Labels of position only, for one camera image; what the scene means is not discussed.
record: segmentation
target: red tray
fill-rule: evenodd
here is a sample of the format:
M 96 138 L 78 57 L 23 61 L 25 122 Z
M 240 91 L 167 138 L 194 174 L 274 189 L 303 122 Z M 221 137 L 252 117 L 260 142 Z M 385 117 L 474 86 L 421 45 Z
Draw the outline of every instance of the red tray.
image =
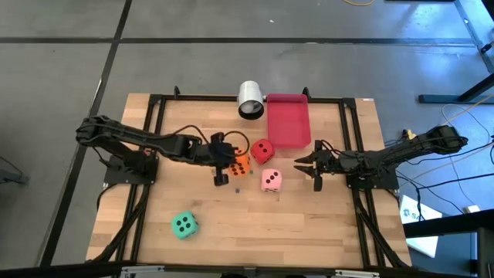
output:
M 306 95 L 268 95 L 268 140 L 277 148 L 302 148 L 310 143 Z

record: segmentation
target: wooden tabletop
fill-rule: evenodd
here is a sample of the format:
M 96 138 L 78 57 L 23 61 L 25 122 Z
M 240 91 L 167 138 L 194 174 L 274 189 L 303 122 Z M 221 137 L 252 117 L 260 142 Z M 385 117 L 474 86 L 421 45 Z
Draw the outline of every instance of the wooden tabletop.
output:
M 149 94 L 132 93 L 127 98 L 122 123 L 142 128 Z M 376 107 L 372 99 L 357 99 L 357 112 L 366 150 L 384 147 Z M 157 107 L 151 126 L 156 121 Z M 326 139 L 344 149 L 338 106 L 310 103 L 312 139 Z M 267 138 L 267 113 L 259 120 L 243 120 L 235 102 L 168 100 L 162 134 L 188 124 L 202 129 L 206 137 L 215 132 L 238 130 L 251 143 Z M 349 120 L 352 146 L 353 127 Z M 198 135 L 189 129 L 182 133 Z M 228 136 L 240 148 L 240 136 Z M 214 266 L 303 266 L 362 267 L 354 205 L 343 175 L 324 175 L 323 190 L 313 191 L 313 180 L 293 168 L 293 160 L 310 154 L 313 143 L 299 150 L 276 150 L 263 166 L 253 163 L 253 175 L 237 178 L 215 187 L 211 168 L 177 163 L 160 158 L 156 183 L 151 187 L 139 250 L 140 263 Z M 283 174 L 280 193 L 262 192 L 263 168 Z M 124 217 L 129 185 L 118 185 L 101 200 L 87 259 L 99 255 Z M 373 190 L 381 233 L 391 248 L 410 263 L 396 200 L 384 190 Z M 171 220 L 190 210 L 199 222 L 199 232 L 179 240 Z M 130 256 L 130 231 L 124 258 Z M 375 264 L 374 244 L 367 230 L 371 262 Z

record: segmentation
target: gray floor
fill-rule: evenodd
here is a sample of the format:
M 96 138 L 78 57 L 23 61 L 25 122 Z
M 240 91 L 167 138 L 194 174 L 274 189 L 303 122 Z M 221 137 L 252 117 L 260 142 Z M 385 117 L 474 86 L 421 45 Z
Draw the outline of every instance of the gray floor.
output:
M 479 37 L 494 24 L 480 0 L 462 0 Z M 0 3 L 2 36 L 113 36 L 124 1 L 8 0 Z M 468 38 L 451 3 L 341 1 L 134 0 L 124 37 L 342 37 Z M 0 155 L 31 181 L 0 186 L 0 268 L 36 264 L 46 226 L 76 147 L 74 130 L 93 99 L 108 45 L 0 44 Z M 373 97 L 385 140 L 403 128 L 425 132 L 444 123 L 441 105 L 420 105 L 422 93 L 458 94 L 488 75 L 473 46 L 355 46 L 290 44 L 120 45 L 100 108 L 119 119 L 128 93 L 235 94 L 244 80 L 265 93 L 318 97 Z M 446 107 L 450 117 L 460 111 Z M 492 107 L 472 113 L 494 133 Z M 466 150 L 485 144 L 485 131 L 469 116 L 453 124 L 470 138 Z M 413 178 L 448 162 L 403 164 Z M 466 177 L 492 172 L 488 151 L 457 165 Z M 84 260 L 104 169 L 93 152 L 83 164 L 54 263 Z M 418 179 L 426 185 L 455 178 L 451 166 Z M 481 209 L 494 209 L 494 178 L 461 183 Z M 434 189 L 462 208 L 471 205 L 458 183 Z M 410 185 L 401 193 L 415 198 Z M 423 202 L 450 215 L 454 207 L 429 192 Z

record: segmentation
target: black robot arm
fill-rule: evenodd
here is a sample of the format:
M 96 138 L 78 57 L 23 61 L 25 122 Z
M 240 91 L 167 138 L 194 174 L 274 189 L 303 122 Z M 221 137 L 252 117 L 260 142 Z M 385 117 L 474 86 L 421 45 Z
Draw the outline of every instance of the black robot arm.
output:
M 454 154 L 467 141 L 467 138 L 458 135 L 454 127 L 449 126 L 434 127 L 425 134 L 380 151 L 338 151 L 331 146 L 327 147 L 325 141 L 316 141 L 312 154 L 295 160 L 312 166 L 296 165 L 295 168 L 315 178 L 315 191 L 322 188 L 320 174 L 323 173 L 345 174 L 356 178 L 358 181 L 355 185 L 361 185 L 359 188 L 396 189 L 396 182 L 392 180 L 394 169 L 400 163 L 431 153 Z
M 157 167 L 156 157 L 152 152 L 144 151 L 145 149 L 157 151 L 172 161 L 216 168 L 216 185 L 228 183 L 228 176 L 222 174 L 222 169 L 235 162 L 235 149 L 223 141 L 223 133 L 213 134 L 211 143 L 204 144 L 203 140 L 196 136 L 156 135 L 128 127 L 106 116 L 85 118 L 76 132 L 76 139 L 81 145 L 105 149 L 114 156 L 113 161 L 117 162 L 114 163 L 115 167 L 126 168 L 125 171 L 132 171 L 143 177 L 149 175 L 153 171 L 152 168 Z M 144 150 L 133 151 L 122 142 L 137 145 Z

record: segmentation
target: orange die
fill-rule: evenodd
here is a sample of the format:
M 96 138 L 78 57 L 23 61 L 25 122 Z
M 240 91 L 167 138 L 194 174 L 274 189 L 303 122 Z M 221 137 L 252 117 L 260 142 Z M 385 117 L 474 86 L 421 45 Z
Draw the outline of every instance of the orange die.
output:
M 243 151 L 237 149 L 235 151 L 235 155 L 241 154 Z M 236 157 L 235 158 L 235 163 L 230 165 L 229 168 L 230 172 L 234 176 L 243 176 L 251 173 L 251 168 L 250 168 L 250 157 L 249 153 L 246 153 L 242 156 Z

